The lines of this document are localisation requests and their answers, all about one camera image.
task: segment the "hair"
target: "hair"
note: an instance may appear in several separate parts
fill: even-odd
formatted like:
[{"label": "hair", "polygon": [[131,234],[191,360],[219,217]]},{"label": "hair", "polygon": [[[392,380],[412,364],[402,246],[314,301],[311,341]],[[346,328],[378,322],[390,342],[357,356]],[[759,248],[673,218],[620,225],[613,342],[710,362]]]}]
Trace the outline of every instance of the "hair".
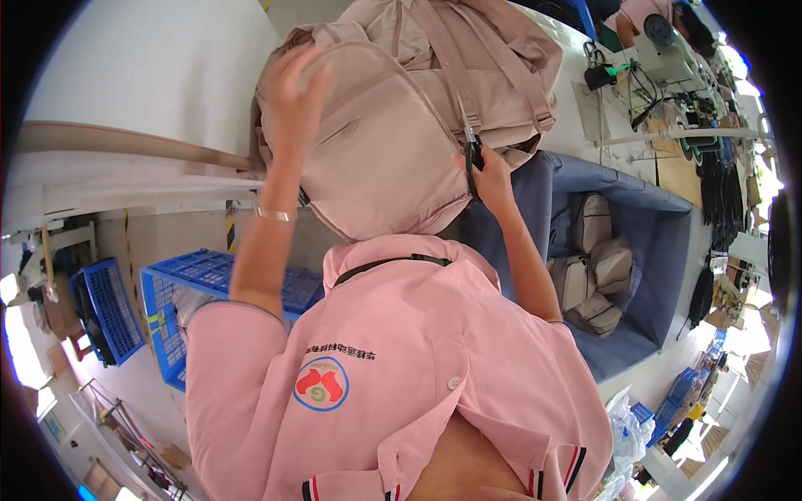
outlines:
[{"label": "hair", "polygon": [[688,30],[688,43],[695,48],[705,59],[710,59],[715,55],[715,38],[707,26],[693,10],[690,4],[685,2],[675,3],[674,10],[679,14],[680,21]]}]

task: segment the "coworker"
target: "coworker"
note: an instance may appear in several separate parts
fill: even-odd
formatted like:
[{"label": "coworker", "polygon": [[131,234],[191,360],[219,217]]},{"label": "coworker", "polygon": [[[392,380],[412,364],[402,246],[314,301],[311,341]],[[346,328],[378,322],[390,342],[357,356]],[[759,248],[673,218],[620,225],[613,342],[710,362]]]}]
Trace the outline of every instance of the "coworker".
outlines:
[{"label": "coworker", "polygon": [[679,425],[679,428],[677,428],[674,434],[671,435],[671,438],[668,439],[666,445],[662,447],[663,451],[668,454],[669,457],[673,456],[679,446],[688,440],[688,435],[691,434],[691,430],[694,427],[694,422],[705,417],[706,415],[707,412],[702,410],[701,404],[696,404],[693,406],[688,414],[686,414],[685,419],[683,419],[683,422]]},{"label": "coworker", "polygon": [[331,249],[326,296],[285,334],[299,177],[329,69],[297,85],[320,52],[294,49],[269,74],[261,217],[237,253],[231,301],[188,326],[201,482],[220,501],[586,499],[610,461],[610,423],[492,150],[474,176],[520,305],[472,249],[390,235]]},{"label": "coworker", "polygon": [[660,14],[705,59],[715,55],[715,40],[710,30],[702,23],[691,5],[672,0],[624,0],[618,12],[608,17],[601,25],[599,40],[613,52],[623,51],[635,45],[635,35],[643,32],[643,22],[651,14]]}]

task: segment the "beige backpack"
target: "beige backpack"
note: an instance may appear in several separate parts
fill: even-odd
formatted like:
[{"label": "beige backpack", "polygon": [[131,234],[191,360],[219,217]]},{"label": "beige backpack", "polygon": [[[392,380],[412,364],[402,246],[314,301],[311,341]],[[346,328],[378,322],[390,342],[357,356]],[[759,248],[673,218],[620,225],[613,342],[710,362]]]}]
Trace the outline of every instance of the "beige backpack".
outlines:
[{"label": "beige backpack", "polygon": [[613,238],[610,206],[599,193],[588,193],[579,204],[577,220],[573,225],[573,240],[585,254]]},{"label": "beige backpack", "polygon": [[625,238],[615,238],[590,251],[591,272],[596,277],[599,293],[613,294],[630,287],[632,249]]},{"label": "beige backpack", "polygon": [[[325,62],[334,74],[301,188],[349,242],[434,234],[468,204],[467,181],[450,161],[464,142],[460,104],[514,168],[554,123],[561,49],[505,0],[357,0],[337,22],[296,28],[260,77],[262,123],[267,71],[309,42],[326,50],[303,78]],[[267,164],[270,140],[265,131]]]},{"label": "beige backpack", "polygon": [[574,308],[596,292],[596,281],[587,257],[556,259],[546,269],[552,277],[561,312]]},{"label": "beige backpack", "polygon": [[609,336],[618,326],[621,316],[621,310],[600,293],[594,293],[580,305],[565,312],[567,321],[579,330],[598,337]]}]

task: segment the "pink shirt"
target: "pink shirt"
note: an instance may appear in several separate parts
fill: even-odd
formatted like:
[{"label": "pink shirt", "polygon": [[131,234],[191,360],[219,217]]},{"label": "pink shirt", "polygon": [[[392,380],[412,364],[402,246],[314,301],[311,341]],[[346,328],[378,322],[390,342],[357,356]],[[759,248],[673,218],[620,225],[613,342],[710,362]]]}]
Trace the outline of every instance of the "pink shirt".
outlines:
[{"label": "pink shirt", "polygon": [[[454,262],[394,261],[331,288],[412,253]],[[455,410],[533,497],[588,497],[613,439],[565,325],[504,298],[484,258],[435,236],[335,247],[324,276],[289,337],[248,305],[191,320],[189,441],[215,500],[403,500]]]},{"label": "pink shirt", "polygon": [[624,0],[618,12],[604,21],[604,25],[616,33],[618,27],[615,25],[615,18],[619,14],[624,14],[635,25],[638,33],[643,33],[643,22],[652,14],[660,14],[668,19],[668,22],[673,22],[674,3],[672,0]]}]

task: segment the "scissors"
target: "scissors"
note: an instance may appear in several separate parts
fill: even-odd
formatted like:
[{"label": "scissors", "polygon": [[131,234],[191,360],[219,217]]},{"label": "scissors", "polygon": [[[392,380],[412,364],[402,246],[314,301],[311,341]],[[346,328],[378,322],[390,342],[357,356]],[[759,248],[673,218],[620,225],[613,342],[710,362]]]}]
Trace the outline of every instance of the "scissors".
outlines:
[{"label": "scissors", "polygon": [[473,127],[468,122],[468,117],[465,115],[465,108],[460,101],[460,113],[462,113],[462,121],[465,124],[465,175],[468,177],[468,190],[470,190],[473,199],[481,202],[479,193],[476,191],[476,184],[473,182],[473,166],[482,170],[484,168],[484,159],[482,158],[482,141],[478,135],[473,133]]}]

